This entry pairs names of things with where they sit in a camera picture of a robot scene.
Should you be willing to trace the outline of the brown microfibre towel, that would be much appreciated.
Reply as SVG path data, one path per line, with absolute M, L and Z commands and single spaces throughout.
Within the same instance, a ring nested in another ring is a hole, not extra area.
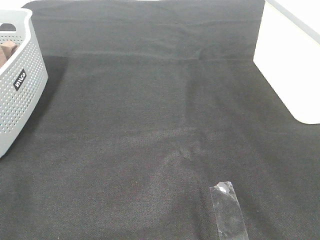
M 2 67 L 8 59 L 16 52 L 18 45 L 11 40 L 0 44 L 0 67 Z

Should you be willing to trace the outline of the black table cloth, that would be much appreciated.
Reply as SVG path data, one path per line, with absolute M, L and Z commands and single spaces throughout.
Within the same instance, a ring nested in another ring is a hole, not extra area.
M 3 240 L 320 237 L 320 128 L 253 63 L 262 0 L 34 1 L 48 81 L 0 160 Z

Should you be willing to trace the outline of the clear tape strip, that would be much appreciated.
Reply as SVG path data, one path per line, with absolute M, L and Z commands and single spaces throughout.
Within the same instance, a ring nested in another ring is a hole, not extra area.
M 221 240 L 249 240 L 238 198 L 230 181 L 210 187 L 218 236 Z

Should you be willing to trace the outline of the grey perforated laundry basket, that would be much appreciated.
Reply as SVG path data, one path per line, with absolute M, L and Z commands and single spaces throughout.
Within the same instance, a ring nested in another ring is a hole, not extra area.
M 26 8 L 1 9 L 0 22 L 14 31 L 2 30 L 0 42 L 12 41 L 16 52 L 0 69 L 0 154 L 3 156 L 33 113 L 48 81 L 48 73 Z

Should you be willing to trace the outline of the white woven-pattern storage bin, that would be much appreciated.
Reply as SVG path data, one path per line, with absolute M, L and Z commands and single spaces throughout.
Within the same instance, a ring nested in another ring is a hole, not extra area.
M 320 2 L 267 0 L 253 62 L 299 122 L 320 122 Z

